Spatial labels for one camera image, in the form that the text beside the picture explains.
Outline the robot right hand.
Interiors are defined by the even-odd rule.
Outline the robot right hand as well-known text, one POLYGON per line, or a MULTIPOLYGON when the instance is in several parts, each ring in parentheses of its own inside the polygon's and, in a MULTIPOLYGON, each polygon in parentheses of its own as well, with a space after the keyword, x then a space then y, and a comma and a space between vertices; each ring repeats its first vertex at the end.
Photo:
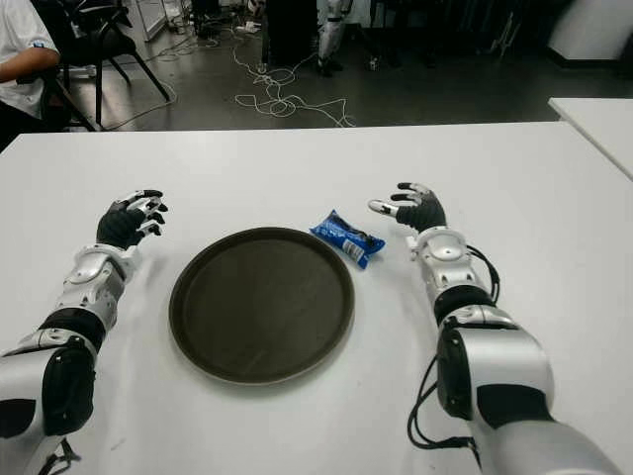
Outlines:
POLYGON ((419 233, 447 226, 443 206, 431 189, 416 182, 400 182, 397 187, 400 192, 392 194, 390 202, 370 200, 369 209, 419 233))

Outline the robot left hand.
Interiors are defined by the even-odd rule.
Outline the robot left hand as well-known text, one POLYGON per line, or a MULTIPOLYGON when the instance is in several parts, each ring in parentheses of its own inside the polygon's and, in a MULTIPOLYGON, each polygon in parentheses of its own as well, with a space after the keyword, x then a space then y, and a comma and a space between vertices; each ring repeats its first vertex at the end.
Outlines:
POLYGON ((160 236, 168 207, 158 190, 135 190, 115 200, 101 217, 96 242, 126 250, 148 236, 160 236))

